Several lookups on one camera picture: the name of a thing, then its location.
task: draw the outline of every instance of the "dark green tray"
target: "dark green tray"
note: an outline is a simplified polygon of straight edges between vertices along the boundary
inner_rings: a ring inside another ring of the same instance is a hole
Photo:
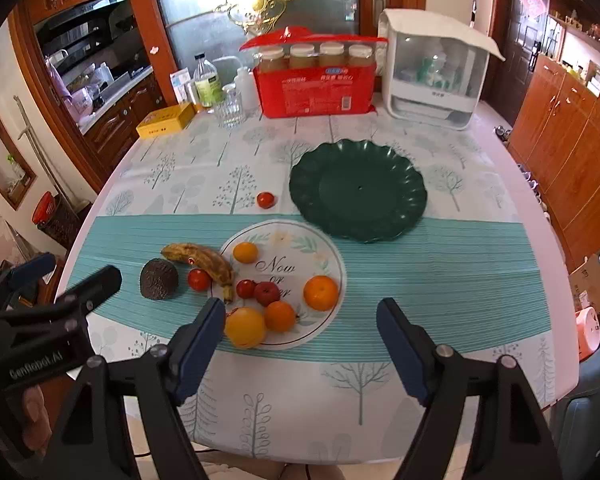
[[[411,161],[370,140],[326,142],[305,153],[291,170],[289,191],[306,220],[365,243],[398,237],[427,205]]]

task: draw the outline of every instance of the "dark front door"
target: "dark front door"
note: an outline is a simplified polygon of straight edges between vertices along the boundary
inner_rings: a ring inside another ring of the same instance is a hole
[[[535,52],[544,36],[546,11],[538,15],[539,9],[548,9],[548,0],[510,0],[502,49],[506,61],[499,63],[488,102],[511,126],[531,83]]]

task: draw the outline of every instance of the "cardboard box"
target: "cardboard box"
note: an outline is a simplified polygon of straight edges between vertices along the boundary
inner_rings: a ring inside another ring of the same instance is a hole
[[[596,254],[569,275],[576,312],[592,306],[600,313],[600,261]]]
[[[191,103],[182,103],[175,106],[154,110],[145,117],[136,130],[141,139],[174,134],[187,127],[196,111]]]

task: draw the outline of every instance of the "white jar lid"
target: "white jar lid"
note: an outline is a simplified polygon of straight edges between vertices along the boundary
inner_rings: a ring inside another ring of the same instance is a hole
[[[351,57],[371,57],[373,53],[374,50],[368,45],[353,44],[349,47]]]
[[[320,45],[320,54],[325,56],[339,56],[344,54],[344,45],[337,41],[325,41]]]
[[[262,59],[279,59],[285,55],[284,49],[279,45],[263,46],[260,49]]]
[[[315,55],[315,48],[311,43],[298,43],[291,46],[290,52],[294,57],[311,57]]]

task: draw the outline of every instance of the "banana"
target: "banana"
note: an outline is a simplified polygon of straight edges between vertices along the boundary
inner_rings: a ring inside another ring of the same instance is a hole
[[[224,302],[234,300],[234,270],[217,251],[196,244],[170,244],[160,254],[172,262],[195,265],[222,286]]]

